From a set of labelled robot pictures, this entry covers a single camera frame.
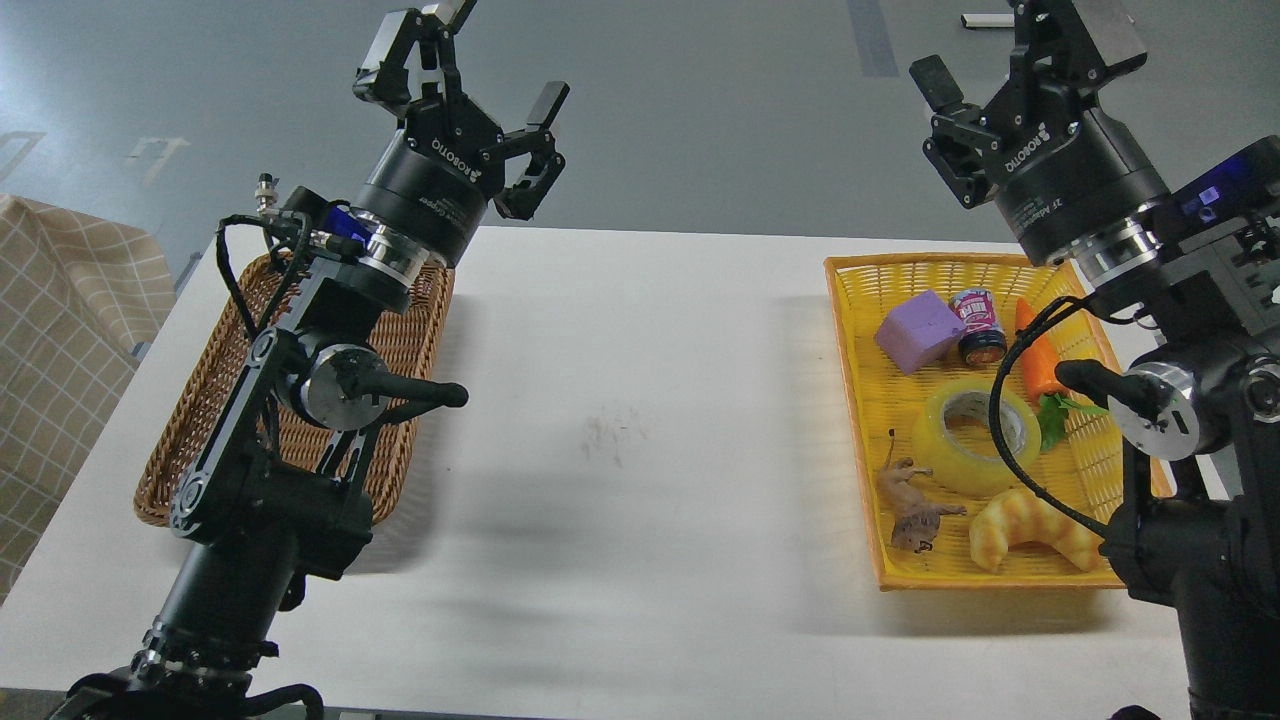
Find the yellow plastic basket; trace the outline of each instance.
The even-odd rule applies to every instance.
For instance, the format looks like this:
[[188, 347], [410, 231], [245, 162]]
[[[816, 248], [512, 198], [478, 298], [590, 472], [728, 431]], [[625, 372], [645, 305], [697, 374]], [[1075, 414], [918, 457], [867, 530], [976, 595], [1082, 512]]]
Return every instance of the yellow plastic basket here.
[[[932, 290], [943, 299], [970, 287], [983, 287], [995, 296], [1000, 323], [1014, 334], [1014, 305], [1024, 297], [1043, 307], [1064, 295], [1083, 296], [1084, 290], [1069, 266], [1033, 268], [1020, 255], [900, 254], [860, 258], [828, 258], [827, 281], [836, 319], [836, 336], [845, 374], [845, 393], [854, 443], [868, 544], [881, 589], [913, 588], [1120, 588], [1108, 565], [1082, 573], [1056, 551], [1041, 544], [1016, 546], [998, 573], [988, 573], [969, 557], [969, 519], [986, 500], [966, 497], [916, 475], [911, 484], [929, 500], [964, 505], [966, 516], [942, 518], [934, 548], [914, 553], [888, 544], [895, 516], [876, 486], [876, 470], [888, 456], [888, 430], [896, 429], [895, 457], [911, 455], [911, 425], [920, 409], [941, 386], [957, 378], [995, 379], [995, 368], [974, 370], [957, 352], [945, 360], [904, 375], [876, 343], [876, 331], [895, 306]], [[1080, 311], [1053, 328], [1048, 336], [1062, 360], [1096, 359], [1112, 369], [1117, 363], [1100, 323]], [[1025, 397], [1020, 373], [1005, 383], [1006, 395]], [[1083, 397], [1075, 400], [1088, 402]], [[1032, 478], [1068, 505], [1106, 521], [1123, 495], [1121, 434], [1110, 415], [1071, 413], [1068, 436], [1027, 468]], [[1158, 465], [1152, 473], [1153, 489], [1167, 492]]]

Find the wicker basket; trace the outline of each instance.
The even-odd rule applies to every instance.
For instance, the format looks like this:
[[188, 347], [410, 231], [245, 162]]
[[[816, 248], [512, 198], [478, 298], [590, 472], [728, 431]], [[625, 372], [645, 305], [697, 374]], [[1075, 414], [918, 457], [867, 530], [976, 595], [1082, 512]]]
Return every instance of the wicker basket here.
[[[998, 574], [987, 573], [969, 557], [969, 518], [986, 500], [960, 496], [929, 478], [911, 480], [936, 502], [960, 503], [965, 516], [942, 519], [942, 530], [931, 552], [914, 553], [888, 544], [895, 516], [874, 483], [890, 450], [888, 430], [897, 430], [895, 455], [911, 455], [910, 429], [925, 400], [956, 378], [995, 379], [995, 368], [974, 370], [952, 354], [941, 363], [904, 375], [876, 343], [876, 331], [895, 306], [932, 290], [950, 297], [969, 287], [984, 287], [996, 299], [1001, 324], [1012, 336], [1014, 305], [1019, 296], [1043, 307], [1062, 295], [1084, 293], [1070, 266], [1033, 268], [1020, 255], [902, 254], [829, 258], [827, 281], [836, 316], [836, 333], [845, 374], [845, 389], [858, 445], [858, 471], [868, 543], [881, 589], [908, 588], [1119, 588], [1108, 566], [1082, 573], [1065, 557], [1043, 546], [1011, 548]], [[1050, 331], [1050, 342], [1064, 360], [1096, 359], [1110, 368], [1117, 363], [1098, 322], [1078, 313]], [[1025, 396], [1021, 373], [1014, 372], [1006, 393]], [[1083, 397], [1076, 400], [1085, 401]], [[1068, 505], [1106, 521], [1123, 493], [1121, 434], [1110, 415], [1071, 413], [1068, 437], [1027, 468], [1032, 478]], [[1156, 492], [1167, 482], [1153, 468]]]
[[[279, 273], [271, 269], [270, 259], [265, 255], [244, 269], [241, 290], [255, 315], [266, 306], [279, 279]], [[410, 309], [403, 315], [384, 313], [378, 320], [369, 343], [393, 373], [430, 378], [452, 295], [453, 270], [424, 268], [413, 284]], [[276, 318], [287, 306], [288, 301], [282, 302]], [[166, 523], [169, 497], [178, 484], [178, 477], [209, 439], [247, 351], [248, 341], [244, 338], [239, 314], [228, 301], [138, 483], [133, 510], [143, 523]], [[300, 468], [315, 468], [329, 441], [329, 430], [308, 425], [288, 410], [282, 410], [280, 415], [282, 456]], [[385, 519], [396, 507], [413, 452], [417, 425], [419, 419], [413, 419], [390, 425], [379, 436], [365, 479], [365, 491], [374, 501], [375, 523]]]

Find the croissant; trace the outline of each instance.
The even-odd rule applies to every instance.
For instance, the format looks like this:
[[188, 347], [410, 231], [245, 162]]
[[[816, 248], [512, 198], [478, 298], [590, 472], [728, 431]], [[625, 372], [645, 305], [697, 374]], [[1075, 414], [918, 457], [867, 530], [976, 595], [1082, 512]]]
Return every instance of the croissant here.
[[1102, 564], [1102, 538], [1055, 510], [1027, 488], [1005, 491], [969, 524], [969, 555], [983, 570], [995, 573], [1009, 548], [1042, 542], [1061, 552], [1083, 571]]

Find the robotiq logo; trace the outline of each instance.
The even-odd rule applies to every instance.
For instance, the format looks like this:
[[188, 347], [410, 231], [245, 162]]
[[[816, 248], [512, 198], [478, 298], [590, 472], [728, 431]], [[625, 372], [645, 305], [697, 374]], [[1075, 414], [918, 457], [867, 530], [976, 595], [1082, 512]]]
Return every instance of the robotiq logo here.
[[462, 174], [467, 176], [467, 179], [470, 179], [471, 182], [476, 182], [477, 179], [480, 179], [480, 170], [472, 170], [471, 165], [468, 165], [467, 161], [463, 160], [462, 158], [458, 158], [452, 150], [445, 147], [444, 143], [440, 142], [440, 138], [438, 137], [431, 138], [431, 150], [435, 150], [436, 152], [440, 154], [440, 158], [444, 158], [454, 168], [462, 170]]
[[1018, 151], [1018, 155], [1014, 155], [1011, 160], [1005, 163], [1006, 172], [1011, 173], [1016, 170], [1018, 165], [1021, 165], [1023, 163], [1027, 161], [1028, 158], [1032, 156], [1032, 152], [1036, 152], [1041, 145], [1044, 145], [1046, 142], [1050, 141], [1048, 129], [1044, 128], [1044, 123], [1041, 123], [1038, 129], [1039, 132], [1032, 136], [1029, 141], [1027, 141], [1027, 145], [1024, 145], [1023, 149]]

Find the animal figurine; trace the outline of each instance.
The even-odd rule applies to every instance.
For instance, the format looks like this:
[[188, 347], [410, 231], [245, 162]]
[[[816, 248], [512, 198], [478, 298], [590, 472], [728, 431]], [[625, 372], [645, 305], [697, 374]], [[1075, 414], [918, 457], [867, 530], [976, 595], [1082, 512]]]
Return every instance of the animal figurine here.
[[969, 525], [969, 555], [988, 573], [1000, 568], [1011, 546], [1024, 542], [1042, 542], [1085, 573], [1102, 565], [1102, 538], [1027, 488], [991, 498]]
[[888, 501], [893, 509], [893, 532], [890, 536], [890, 544], [899, 550], [924, 552], [933, 550], [933, 538], [938, 537], [943, 515], [964, 515], [963, 505], [942, 505], [932, 502], [924, 497], [919, 488], [910, 484], [915, 475], [933, 475], [932, 468], [916, 468], [910, 457], [893, 460], [893, 445], [897, 438], [891, 429], [888, 432], [888, 457], [884, 466], [876, 474], [881, 497]]

